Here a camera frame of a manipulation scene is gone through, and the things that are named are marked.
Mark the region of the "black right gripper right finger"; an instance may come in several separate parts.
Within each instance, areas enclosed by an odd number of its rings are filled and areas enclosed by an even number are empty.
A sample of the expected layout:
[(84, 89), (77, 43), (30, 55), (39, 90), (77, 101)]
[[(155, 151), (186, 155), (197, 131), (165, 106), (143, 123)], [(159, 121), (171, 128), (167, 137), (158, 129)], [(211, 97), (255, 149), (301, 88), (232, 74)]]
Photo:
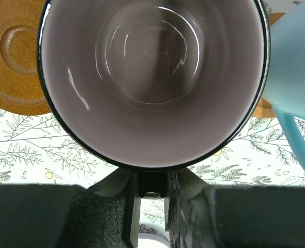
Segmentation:
[(305, 187), (211, 185), (168, 173), (171, 247), (305, 247)]

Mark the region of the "dark wooden grooved coaster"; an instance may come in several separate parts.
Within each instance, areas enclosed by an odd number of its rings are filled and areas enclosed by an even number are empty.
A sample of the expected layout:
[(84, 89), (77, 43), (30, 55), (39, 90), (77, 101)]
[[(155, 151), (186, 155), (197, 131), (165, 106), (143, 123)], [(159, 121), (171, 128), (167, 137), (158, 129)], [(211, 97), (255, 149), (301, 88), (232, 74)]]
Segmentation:
[(36, 64), (37, 28), (44, 1), (0, 0), (0, 108), (20, 115), (51, 110)]

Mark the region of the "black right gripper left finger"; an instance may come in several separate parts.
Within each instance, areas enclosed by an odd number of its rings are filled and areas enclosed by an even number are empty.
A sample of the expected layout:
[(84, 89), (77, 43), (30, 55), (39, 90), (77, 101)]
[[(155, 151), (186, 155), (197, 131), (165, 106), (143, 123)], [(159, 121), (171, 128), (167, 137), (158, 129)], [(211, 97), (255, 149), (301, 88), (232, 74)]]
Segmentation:
[(138, 175), (99, 183), (0, 185), (0, 247), (136, 247)]

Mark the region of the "light bamboo coaster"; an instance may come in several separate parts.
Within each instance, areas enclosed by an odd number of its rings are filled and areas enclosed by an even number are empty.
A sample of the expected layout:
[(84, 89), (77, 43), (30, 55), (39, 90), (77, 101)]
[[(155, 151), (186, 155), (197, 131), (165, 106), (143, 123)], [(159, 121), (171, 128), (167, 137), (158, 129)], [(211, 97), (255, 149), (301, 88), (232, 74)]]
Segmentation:
[[(269, 26), (272, 26), (283, 15), (285, 15), (284, 12), (268, 14)], [(258, 105), (256, 106), (252, 116), (257, 118), (275, 118), (275, 114), (272, 110), (271, 104), (263, 98), (259, 100)]]

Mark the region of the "light blue ceramic mug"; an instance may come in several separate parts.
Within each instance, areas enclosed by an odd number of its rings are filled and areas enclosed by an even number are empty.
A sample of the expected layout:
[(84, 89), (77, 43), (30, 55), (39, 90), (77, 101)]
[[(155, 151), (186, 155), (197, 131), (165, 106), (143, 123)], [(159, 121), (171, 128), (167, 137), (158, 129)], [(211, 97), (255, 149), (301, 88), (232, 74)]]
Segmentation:
[(305, 120), (305, 1), (270, 28), (270, 62), (263, 99), (268, 101), (305, 171), (305, 140), (295, 118)]

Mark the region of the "grey purple ceramic mug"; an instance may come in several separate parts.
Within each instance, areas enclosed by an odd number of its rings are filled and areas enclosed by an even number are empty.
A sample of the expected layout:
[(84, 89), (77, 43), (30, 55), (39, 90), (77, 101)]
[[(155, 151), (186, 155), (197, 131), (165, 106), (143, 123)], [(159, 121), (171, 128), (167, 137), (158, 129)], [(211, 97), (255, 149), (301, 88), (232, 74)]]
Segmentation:
[(61, 127), (112, 165), (160, 173), (225, 147), (270, 57), (262, 1), (46, 1), (37, 67)]

